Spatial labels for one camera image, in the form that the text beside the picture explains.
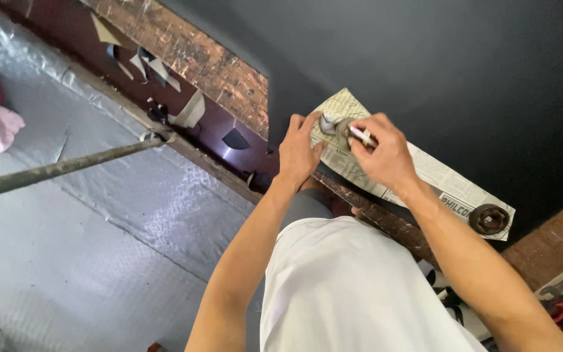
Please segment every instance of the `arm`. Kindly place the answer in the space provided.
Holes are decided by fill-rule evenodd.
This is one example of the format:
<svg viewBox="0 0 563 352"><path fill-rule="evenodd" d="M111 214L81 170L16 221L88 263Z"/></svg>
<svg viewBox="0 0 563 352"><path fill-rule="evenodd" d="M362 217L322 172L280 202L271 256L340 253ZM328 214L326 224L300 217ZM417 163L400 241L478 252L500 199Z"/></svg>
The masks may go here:
<svg viewBox="0 0 563 352"><path fill-rule="evenodd" d="M280 172L218 261L201 299L186 351L244 351L246 308L262 281L290 201L316 169L324 144L310 147L320 117L293 115L280 145Z"/></svg>
<svg viewBox="0 0 563 352"><path fill-rule="evenodd" d="M501 350L563 351L563 333L527 284L418 178L401 131L382 113L352 124L368 129L379 142L371 152L350 140L360 165L409 207L453 289L480 316Z"/></svg>

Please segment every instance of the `brown wooden board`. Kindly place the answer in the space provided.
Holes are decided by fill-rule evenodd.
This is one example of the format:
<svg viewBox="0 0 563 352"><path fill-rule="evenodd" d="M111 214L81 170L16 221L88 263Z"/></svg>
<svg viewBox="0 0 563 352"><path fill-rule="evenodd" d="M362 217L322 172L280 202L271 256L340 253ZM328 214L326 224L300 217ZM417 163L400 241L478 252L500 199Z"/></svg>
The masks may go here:
<svg viewBox="0 0 563 352"><path fill-rule="evenodd" d="M254 68L156 1L81 1L267 139L268 80Z"/></svg>
<svg viewBox="0 0 563 352"><path fill-rule="evenodd" d="M503 257L536 291L563 273L563 211L506 249Z"/></svg>

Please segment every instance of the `torn paper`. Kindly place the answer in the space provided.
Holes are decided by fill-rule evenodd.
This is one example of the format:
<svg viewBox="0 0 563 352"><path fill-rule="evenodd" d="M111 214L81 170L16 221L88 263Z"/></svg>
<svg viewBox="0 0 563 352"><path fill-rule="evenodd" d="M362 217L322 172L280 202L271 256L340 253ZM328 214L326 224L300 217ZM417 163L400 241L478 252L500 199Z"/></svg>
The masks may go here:
<svg viewBox="0 0 563 352"><path fill-rule="evenodd" d="M349 117L362 120L371 115L346 88L326 100L314 111L324 112L333 119L334 123ZM328 142L321 155L321 161L332 170L359 188L388 202L407 208L403 201L401 201L401 198L391 189L369 179L355 157L348 151L348 148L339 145L340 140L335 135L324 134L320 130L319 124L315 124L311 131L311 139L312 145L323 140ZM450 169L447 165L442 164L410 142L407 142L407 147L410 150L418 176L432 186L434 193L460 220L468 224L470 213L476 207L483 204L496 204L505 209L510 215L510 221L505 230L498 234L483 237L507 241L514 213L516 212L514 208L482 190L471 181L466 180L464 176Z"/></svg>
<svg viewBox="0 0 563 352"><path fill-rule="evenodd" d="M162 63L162 60L155 59L148 61L149 67L153 68L168 84L170 84L177 92L181 93L181 84L175 77L168 74L166 67Z"/></svg>
<svg viewBox="0 0 563 352"><path fill-rule="evenodd" d="M168 122L172 125L194 128L203 116L203 113L205 113L205 99L203 98L203 92L197 90L191 99L188 100L180 114L169 116Z"/></svg>
<svg viewBox="0 0 563 352"><path fill-rule="evenodd" d="M143 74L145 81L148 81L147 73L145 72L145 66L143 66L143 61L140 61L140 57L136 54L134 55L134 57L129 59L129 62L131 62L132 65L136 66L136 68L138 68L138 71Z"/></svg>
<svg viewBox="0 0 563 352"><path fill-rule="evenodd" d="M137 45L126 35L122 34L117 28L115 28L108 21L98 18L94 13L90 13L93 18L94 28L97 31L97 36L99 41L102 43L109 43L114 45L119 45L123 48L136 50Z"/></svg>

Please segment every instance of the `hand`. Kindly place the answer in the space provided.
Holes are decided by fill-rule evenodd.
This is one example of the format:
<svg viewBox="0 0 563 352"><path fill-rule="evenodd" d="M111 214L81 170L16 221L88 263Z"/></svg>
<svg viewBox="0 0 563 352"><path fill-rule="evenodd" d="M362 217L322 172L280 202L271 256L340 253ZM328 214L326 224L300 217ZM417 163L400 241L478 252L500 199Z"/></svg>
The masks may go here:
<svg viewBox="0 0 563 352"><path fill-rule="evenodd" d="M414 171L405 136L384 113L353 121L349 125L368 130L371 137L377 140L377 148L371 151L364 148L362 142L349 139L351 153L371 179L397 194L405 193L409 185L420 181Z"/></svg>
<svg viewBox="0 0 563 352"><path fill-rule="evenodd" d="M292 183L295 189L308 179L316 170L320 155L325 147L324 142L310 147L310 130L314 123L323 115L316 111L303 117L294 114L290 118L290 126L286 137L280 145L280 173L278 177Z"/></svg>

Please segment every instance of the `white t-shirt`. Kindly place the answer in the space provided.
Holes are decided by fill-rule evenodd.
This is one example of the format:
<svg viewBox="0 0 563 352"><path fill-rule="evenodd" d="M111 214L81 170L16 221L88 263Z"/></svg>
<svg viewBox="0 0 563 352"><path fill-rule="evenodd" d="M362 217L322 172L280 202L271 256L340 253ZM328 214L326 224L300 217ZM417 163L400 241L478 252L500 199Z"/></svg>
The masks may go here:
<svg viewBox="0 0 563 352"><path fill-rule="evenodd" d="M485 351L410 252L352 217L298 220L277 236L260 350Z"/></svg>

